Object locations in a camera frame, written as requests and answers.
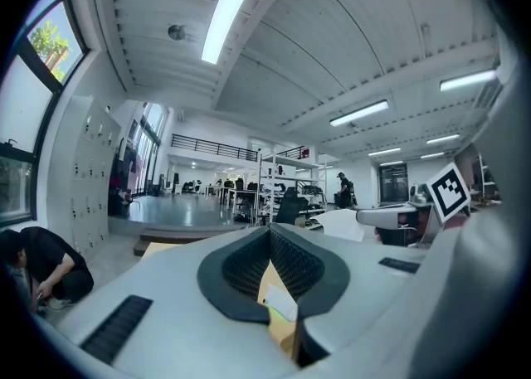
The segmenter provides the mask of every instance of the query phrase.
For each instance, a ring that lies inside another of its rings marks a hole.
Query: railing
[[[223,157],[245,159],[246,161],[256,162],[258,152],[254,150],[237,148],[228,144],[209,142],[199,138],[191,138],[172,134],[172,148],[189,149],[197,152],[212,153]]]
[[[295,158],[295,159],[304,159],[309,158],[309,149],[307,146],[299,146],[298,148],[293,148],[286,150],[285,152],[277,153],[281,157]]]

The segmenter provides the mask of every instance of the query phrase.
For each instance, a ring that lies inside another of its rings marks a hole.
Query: black shirt
[[[347,190],[339,193],[339,195],[341,196],[342,199],[344,199],[345,201],[348,201],[350,199],[350,192],[352,191],[352,189],[350,188],[350,181],[346,177],[343,177],[341,179],[342,189],[343,189],[343,186],[346,186]]]
[[[20,234],[24,240],[27,271],[35,280],[48,279],[65,254],[74,260],[73,270],[88,270],[85,259],[55,233],[42,227],[26,227]]]

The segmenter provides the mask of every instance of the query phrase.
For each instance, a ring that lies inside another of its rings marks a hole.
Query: paper
[[[324,234],[349,241],[361,242],[363,240],[363,228],[356,220],[356,211],[334,210],[312,217],[324,228]]]
[[[297,319],[297,303],[288,292],[272,284],[267,285],[264,303],[278,311],[282,317],[290,322],[294,322]]]

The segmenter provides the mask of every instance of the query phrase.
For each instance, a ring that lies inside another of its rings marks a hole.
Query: person
[[[11,270],[27,269],[33,312],[40,299],[51,309],[62,309],[79,301],[94,286],[85,259],[42,227],[2,231],[0,260]]]
[[[338,174],[338,177],[341,180],[341,190],[339,191],[339,208],[344,209],[352,205],[352,189],[350,187],[350,181],[342,172]]]

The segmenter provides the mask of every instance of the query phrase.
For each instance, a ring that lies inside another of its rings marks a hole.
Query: ceiling light
[[[208,28],[202,56],[206,62],[216,64],[232,22],[244,0],[219,0]]]
[[[385,153],[393,153],[393,152],[400,152],[400,148],[394,148],[394,149],[388,149],[388,150],[382,150],[380,152],[373,152],[373,153],[369,153],[368,156],[369,157],[376,157],[378,155],[383,155]]]
[[[434,143],[439,143],[439,142],[447,142],[448,140],[455,140],[456,138],[459,138],[459,134],[452,134],[451,136],[434,138],[432,140],[428,140],[426,143],[434,144]]]
[[[457,87],[462,87],[463,85],[482,83],[484,81],[493,80],[494,78],[496,78],[495,70],[484,70],[464,77],[441,81],[441,91],[453,90]]]
[[[388,108],[389,103],[386,100],[381,100],[375,104],[366,106],[365,108],[354,110],[350,114],[341,115],[338,118],[331,119],[330,125],[332,125],[333,127],[337,127],[338,125],[350,123],[355,119],[360,119],[362,117],[366,117],[367,115],[376,114],[377,112]]]
[[[381,163],[380,167],[385,167],[386,165],[397,165],[398,163],[403,163],[403,161],[393,161],[392,163]]]
[[[424,155],[424,156],[421,156],[421,159],[440,157],[440,156],[442,156],[442,155],[444,155],[444,154],[445,154],[444,152],[432,153],[431,155]]]

